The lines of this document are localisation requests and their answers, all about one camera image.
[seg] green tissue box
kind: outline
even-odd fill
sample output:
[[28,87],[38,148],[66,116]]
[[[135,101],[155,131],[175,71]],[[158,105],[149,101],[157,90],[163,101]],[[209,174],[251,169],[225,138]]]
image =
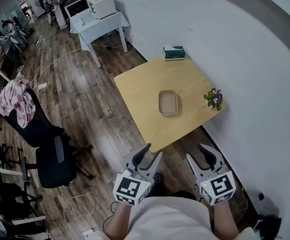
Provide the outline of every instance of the green tissue box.
[[183,46],[165,46],[163,48],[165,61],[184,60],[185,51]]

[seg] pink towel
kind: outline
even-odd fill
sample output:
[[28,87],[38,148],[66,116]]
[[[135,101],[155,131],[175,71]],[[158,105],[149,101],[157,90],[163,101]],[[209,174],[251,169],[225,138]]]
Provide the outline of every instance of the pink towel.
[[22,128],[29,124],[35,114],[34,101],[25,91],[30,88],[30,82],[18,73],[0,93],[0,114],[9,116],[12,110],[16,110],[17,122]]

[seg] white tablecloth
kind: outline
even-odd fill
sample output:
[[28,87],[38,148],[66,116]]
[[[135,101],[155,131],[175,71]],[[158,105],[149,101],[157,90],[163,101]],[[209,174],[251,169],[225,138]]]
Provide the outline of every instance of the white tablecloth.
[[[82,25],[79,18],[85,22],[85,25]],[[119,27],[129,26],[130,24],[120,11],[103,19],[97,19],[88,8],[70,18],[70,32],[79,34],[80,46],[83,51],[89,51],[88,45],[97,38]]]

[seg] potted flower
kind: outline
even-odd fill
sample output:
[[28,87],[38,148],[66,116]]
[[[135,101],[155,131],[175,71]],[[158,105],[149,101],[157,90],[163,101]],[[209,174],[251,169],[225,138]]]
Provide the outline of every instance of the potted flower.
[[212,88],[207,94],[204,94],[204,99],[209,108],[216,108],[218,111],[222,109],[223,95],[221,94],[221,90]]

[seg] purple flower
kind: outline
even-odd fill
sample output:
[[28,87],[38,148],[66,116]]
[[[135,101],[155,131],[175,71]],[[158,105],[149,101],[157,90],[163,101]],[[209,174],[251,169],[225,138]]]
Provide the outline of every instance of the purple flower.
[[211,98],[211,104],[214,107],[217,107],[219,104],[221,103],[221,97],[220,95],[217,93],[214,95],[214,97]]
[[217,92],[216,92],[216,88],[212,88],[212,89],[210,90],[210,93],[211,93],[212,95],[217,94]]

